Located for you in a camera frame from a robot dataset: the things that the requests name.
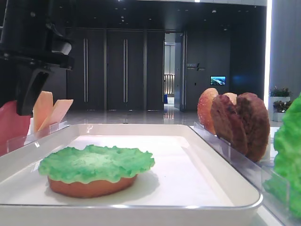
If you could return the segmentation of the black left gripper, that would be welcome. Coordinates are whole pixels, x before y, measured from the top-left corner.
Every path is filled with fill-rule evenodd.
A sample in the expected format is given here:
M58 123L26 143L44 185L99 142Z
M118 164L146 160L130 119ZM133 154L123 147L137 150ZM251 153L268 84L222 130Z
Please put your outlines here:
M18 115L32 114L44 84L53 73L50 67L73 69L71 49L71 40L62 35L52 21L4 21L0 37L1 60L28 64L17 66Z

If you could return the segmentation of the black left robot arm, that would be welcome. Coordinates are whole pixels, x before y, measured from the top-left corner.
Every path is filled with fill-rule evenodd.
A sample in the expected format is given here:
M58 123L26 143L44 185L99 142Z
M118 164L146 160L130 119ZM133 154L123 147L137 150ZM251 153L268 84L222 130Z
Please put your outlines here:
M32 114L52 68L72 70L72 45L51 18L51 0L8 0L0 38L0 105L16 101L16 113Z

